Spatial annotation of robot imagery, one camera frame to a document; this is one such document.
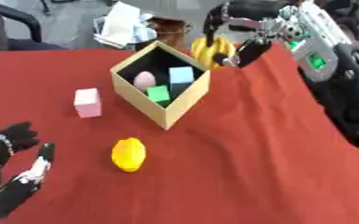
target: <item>blue cube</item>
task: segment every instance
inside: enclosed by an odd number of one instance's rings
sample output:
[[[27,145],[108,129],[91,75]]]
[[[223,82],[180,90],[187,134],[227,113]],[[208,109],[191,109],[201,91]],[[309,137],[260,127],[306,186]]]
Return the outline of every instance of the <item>blue cube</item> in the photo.
[[[190,66],[170,68],[170,91],[172,98],[180,96],[194,82],[194,70]]]

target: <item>yellow ball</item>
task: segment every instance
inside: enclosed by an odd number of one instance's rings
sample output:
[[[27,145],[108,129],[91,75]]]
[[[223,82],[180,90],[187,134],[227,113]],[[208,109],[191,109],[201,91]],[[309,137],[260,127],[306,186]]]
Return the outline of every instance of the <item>yellow ball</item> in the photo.
[[[198,38],[192,43],[192,56],[208,69],[219,67],[219,64],[214,62],[216,53],[224,53],[231,57],[236,53],[236,47],[221,36],[216,36],[210,47],[207,47],[206,37]]]
[[[120,140],[111,152],[111,160],[125,172],[136,172],[145,160],[145,147],[136,138]]]

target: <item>toy block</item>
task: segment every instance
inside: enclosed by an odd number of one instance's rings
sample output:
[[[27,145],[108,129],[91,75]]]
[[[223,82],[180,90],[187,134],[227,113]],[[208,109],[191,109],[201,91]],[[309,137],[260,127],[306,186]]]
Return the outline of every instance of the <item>toy block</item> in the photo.
[[[97,88],[77,90],[74,97],[74,106],[81,118],[102,115],[101,99]]]
[[[172,98],[180,96],[194,82],[194,70],[190,66],[171,67],[170,91]]]
[[[152,102],[156,102],[164,108],[170,105],[170,94],[167,86],[149,87],[147,94]]]

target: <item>pink ball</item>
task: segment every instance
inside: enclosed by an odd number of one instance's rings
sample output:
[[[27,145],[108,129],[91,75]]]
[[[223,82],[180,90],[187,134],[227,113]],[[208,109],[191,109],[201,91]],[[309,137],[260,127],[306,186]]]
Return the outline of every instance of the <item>pink ball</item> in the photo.
[[[147,88],[153,88],[157,85],[155,76],[150,72],[141,72],[133,81],[133,86],[142,92],[147,92]]]

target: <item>cardboard box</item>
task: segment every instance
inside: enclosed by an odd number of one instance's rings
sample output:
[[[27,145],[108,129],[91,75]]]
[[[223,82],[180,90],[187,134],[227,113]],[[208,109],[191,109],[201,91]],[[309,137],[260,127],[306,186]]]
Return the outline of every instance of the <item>cardboard box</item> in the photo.
[[[157,78],[157,86],[167,85],[170,67],[192,67],[195,82],[167,108],[150,101],[131,84],[139,73],[149,71]],[[170,129],[209,90],[209,70],[159,41],[114,66],[111,73],[116,92],[165,130]]]

